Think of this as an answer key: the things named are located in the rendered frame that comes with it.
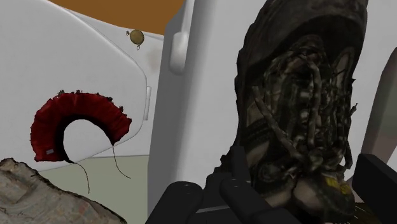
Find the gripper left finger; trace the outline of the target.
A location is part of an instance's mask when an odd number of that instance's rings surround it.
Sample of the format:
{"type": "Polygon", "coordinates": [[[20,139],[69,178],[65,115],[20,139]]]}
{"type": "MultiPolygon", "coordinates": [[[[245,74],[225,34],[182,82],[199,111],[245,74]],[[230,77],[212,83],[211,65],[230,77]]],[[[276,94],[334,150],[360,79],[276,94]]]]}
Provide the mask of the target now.
{"type": "Polygon", "coordinates": [[[164,191],[145,224],[300,224],[251,187],[246,154],[232,146],[231,172],[208,175],[206,185],[177,181],[164,191]]]}

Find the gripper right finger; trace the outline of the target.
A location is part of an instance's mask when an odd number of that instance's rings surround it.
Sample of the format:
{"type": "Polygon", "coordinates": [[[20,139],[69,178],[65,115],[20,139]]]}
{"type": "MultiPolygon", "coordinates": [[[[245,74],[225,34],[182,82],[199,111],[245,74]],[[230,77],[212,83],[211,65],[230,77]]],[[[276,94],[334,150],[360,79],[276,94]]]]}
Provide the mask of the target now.
{"type": "Polygon", "coordinates": [[[397,224],[397,172],[372,154],[359,154],[352,188],[382,224],[397,224]]]}

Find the dark camouflage laced boot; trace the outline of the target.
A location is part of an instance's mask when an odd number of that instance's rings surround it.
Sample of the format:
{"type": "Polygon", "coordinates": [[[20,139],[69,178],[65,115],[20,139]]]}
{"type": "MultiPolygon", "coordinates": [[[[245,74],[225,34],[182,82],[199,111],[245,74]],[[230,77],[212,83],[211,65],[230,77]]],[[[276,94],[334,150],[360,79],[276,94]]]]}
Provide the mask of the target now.
{"type": "Polygon", "coordinates": [[[344,179],[353,72],[368,0],[266,0],[237,57],[235,144],[251,186],[303,224],[348,224],[354,195],[344,179]]]}

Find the red crescent fabric collar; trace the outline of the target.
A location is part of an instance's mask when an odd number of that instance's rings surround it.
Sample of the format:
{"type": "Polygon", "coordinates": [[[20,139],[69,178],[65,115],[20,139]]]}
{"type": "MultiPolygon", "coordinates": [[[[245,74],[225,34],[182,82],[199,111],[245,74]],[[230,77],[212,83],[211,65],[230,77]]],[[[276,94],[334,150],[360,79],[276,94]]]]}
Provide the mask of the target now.
{"type": "Polygon", "coordinates": [[[111,146],[128,134],[132,123],[123,107],[114,104],[112,97],[81,90],[60,90],[34,115],[30,133],[34,160],[74,164],[64,147],[64,133],[67,126],[77,120],[86,120],[100,128],[111,146]]]}

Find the small brass round pendant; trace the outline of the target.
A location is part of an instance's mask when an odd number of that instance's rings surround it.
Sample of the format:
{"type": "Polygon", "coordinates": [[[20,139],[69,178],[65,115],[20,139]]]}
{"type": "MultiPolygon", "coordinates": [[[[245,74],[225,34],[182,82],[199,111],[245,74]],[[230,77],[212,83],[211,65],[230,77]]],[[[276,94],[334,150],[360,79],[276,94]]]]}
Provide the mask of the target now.
{"type": "Polygon", "coordinates": [[[135,29],[131,31],[126,31],[126,35],[129,36],[131,42],[136,45],[136,49],[140,50],[141,45],[143,44],[145,39],[143,32],[135,29]]]}

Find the grey rough stone-like object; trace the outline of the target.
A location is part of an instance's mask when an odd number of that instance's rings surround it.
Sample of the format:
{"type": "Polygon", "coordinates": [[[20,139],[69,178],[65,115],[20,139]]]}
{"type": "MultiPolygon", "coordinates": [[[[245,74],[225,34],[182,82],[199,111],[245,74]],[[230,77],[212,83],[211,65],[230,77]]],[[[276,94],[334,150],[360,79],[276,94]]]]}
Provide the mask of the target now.
{"type": "Polygon", "coordinates": [[[24,162],[0,161],[0,224],[127,224],[102,204],[53,185],[24,162]]]}

